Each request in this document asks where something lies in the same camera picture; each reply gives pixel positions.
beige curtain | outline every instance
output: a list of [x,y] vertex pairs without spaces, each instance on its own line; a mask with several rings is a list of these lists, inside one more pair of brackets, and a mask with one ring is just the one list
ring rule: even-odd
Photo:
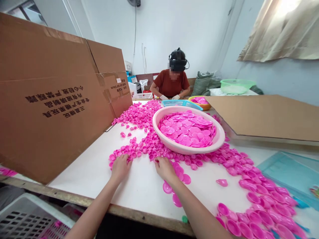
[[265,0],[238,61],[319,59],[319,0]]

white table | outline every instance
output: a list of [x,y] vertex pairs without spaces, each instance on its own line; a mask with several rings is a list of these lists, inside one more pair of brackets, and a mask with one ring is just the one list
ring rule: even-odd
[[[131,137],[121,138],[121,131],[124,131],[126,135],[131,132],[129,129],[121,127],[120,124],[116,124],[108,132],[102,134],[47,186],[92,199],[96,198],[111,176],[108,166],[109,155],[122,145],[129,144],[132,137],[137,137],[137,142],[140,142],[146,136],[144,130],[137,129],[132,132]],[[234,140],[229,143],[231,148],[247,153],[255,165],[260,164],[279,150],[319,160],[318,152],[308,151],[305,146],[280,145],[279,148],[278,144],[273,143]],[[246,198],[247,191],[238,185],[241,177],[230,176],[223,166],[208,162],[204,163],[202,168],[193,171],[184,162],[181,162],[180,165],[192,179],[191,184],[187,187],[214,215],[216,215],[216,206],[219,202],[223,202],[235,212],[245,212],[251,206]],[[29,180],[21,175],[16,177]],[[221,187],[215,183],[217,179],[227,179],[229,186]],[[117,189],[112,203],[181,221],[182,216],[185,215],[183,208],[178,208],[173,204],[172,194],[164,193],[162,185],[163,180],[157,175],[154,163],[150,162],[147,155],[142,155],[142,157],[134,159],[131,171],[127,179]],[[303,222],[302,225],[311,229],[311,237],[318,238],[319,229],[315,226],[316,222],[319,221],[317,212],[311,209],[297,211],[296,220]]]

person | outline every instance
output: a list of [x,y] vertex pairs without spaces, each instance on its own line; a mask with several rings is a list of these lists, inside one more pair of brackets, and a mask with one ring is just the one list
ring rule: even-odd
[[[71,228],[65,239],[92,239],[110,205],[112,197],[128,174],[132,161],[128,155],[119,156],[113,164],[112,175],[100,194]],[[195,195],[179,180],[167,158],[157,157],[155,167],[158,175],[171,185],[177,194],[196,238],[231,239],[230,234]]]
[[169,57],[169,69],[162,70],[150,87],[150,91],[162,100],[178,100],[190,92],[185,65],[185,53],[178,48]]

light blue tray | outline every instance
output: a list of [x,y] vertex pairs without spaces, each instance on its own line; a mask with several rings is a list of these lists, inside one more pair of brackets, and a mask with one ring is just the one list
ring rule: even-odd
[[201,108],[197,104],[190,102],[189,100],[165,100],[165,101],[162,101],[162,103],[164,107],[178,105],[178,106],[187,106],[193,109],[203,111],[203,108]]
[[291,194],[319,211],[319,199],[310,191],[319,186],[319,161],[287,152],[278,152],[258,168]]

white plastic crate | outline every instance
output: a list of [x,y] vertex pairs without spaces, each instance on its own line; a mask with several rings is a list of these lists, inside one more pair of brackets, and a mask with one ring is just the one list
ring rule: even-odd
[[53,206],[25,193],[0,212],[0,238],[63,239],[74,224]]
[[134,94],[133,99],[153,99],[153,93],[139,93]]

